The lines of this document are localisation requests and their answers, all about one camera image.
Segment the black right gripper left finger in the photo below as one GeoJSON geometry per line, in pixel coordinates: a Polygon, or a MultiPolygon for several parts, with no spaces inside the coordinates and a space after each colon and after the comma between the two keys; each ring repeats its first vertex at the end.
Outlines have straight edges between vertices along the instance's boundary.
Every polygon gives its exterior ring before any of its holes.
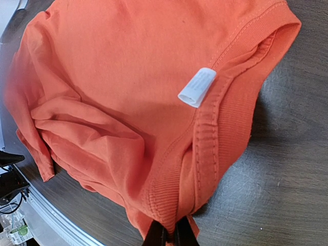
{"type": "Polygon", "coordinates": [[[144,239],[143,246],[165,246],[167,242],[166,228],[156,220],[153,220],[144,239]]]}

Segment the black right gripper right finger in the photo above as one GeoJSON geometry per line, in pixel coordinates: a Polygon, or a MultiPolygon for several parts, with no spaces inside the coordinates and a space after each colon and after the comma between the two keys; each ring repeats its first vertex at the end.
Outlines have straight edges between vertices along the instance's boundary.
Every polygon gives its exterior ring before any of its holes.
{"type": "Polygon", "coordinates": [[[186,216],[177,222],[174,233],[176,246],[199,246],[186,216]]]}

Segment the orange t-shirt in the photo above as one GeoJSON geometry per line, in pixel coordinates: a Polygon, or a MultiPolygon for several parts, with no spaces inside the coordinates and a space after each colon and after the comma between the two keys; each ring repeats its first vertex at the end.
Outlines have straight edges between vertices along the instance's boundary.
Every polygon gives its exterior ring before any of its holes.
{"type": "Polygon", "coordinates": [[[44,181],[54,164],[173,233],[243,154],[263,82],[301,28],[286,1],[54,1],[5,83],[44,181]]]}

